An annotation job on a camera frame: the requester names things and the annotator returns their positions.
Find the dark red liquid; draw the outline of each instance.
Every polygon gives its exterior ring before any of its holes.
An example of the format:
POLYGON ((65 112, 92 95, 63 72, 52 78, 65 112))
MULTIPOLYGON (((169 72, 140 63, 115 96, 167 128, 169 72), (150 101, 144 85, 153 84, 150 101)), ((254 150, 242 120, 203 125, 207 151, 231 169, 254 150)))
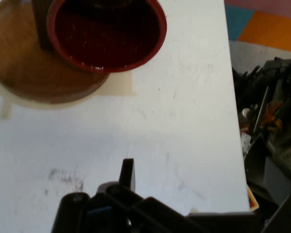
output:
POLYGON ((121 68, 141 61, 156 46, 159 20, 145 2, 120 11, 75 2, 59 10, 55 30, 66 53, 80 64, 121 68))

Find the blue floor tile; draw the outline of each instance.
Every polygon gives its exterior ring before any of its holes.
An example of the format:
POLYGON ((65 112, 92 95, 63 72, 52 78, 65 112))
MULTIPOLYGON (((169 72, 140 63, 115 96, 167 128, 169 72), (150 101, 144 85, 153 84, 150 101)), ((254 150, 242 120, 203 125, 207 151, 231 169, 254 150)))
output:
POLYGON ((253 10, 225 5, 228 38, 237 40, 254 14, 253 10))

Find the round wooden board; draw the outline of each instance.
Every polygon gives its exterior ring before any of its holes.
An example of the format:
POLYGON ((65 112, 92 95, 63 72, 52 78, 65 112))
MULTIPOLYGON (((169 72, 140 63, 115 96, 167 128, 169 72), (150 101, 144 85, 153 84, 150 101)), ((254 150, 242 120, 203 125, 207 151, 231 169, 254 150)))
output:
POLYGON ((39 46, 31 3, 0 2, 0 83, 23 98, 63 103, 97 90, 108 74, 75 68, 39 46))

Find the white table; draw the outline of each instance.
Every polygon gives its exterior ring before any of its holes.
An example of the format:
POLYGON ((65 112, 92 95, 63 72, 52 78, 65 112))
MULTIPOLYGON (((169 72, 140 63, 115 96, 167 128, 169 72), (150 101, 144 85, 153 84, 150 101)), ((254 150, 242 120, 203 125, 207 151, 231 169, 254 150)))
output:
POLYGON ((63 195, 119 177, 182 214, 248 211, 223 0, 160 0, 168 32, 146 65, 75 103, 0 86, 0 233, 50 232, 63 195))

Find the orange floor tile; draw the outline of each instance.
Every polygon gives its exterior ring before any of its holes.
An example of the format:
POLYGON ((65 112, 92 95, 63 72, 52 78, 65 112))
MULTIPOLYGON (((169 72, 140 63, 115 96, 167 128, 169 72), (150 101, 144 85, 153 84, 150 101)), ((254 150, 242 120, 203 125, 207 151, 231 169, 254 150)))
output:
POLYGON ((238 40, 291 51, 291 18, 255 12, 238 40))

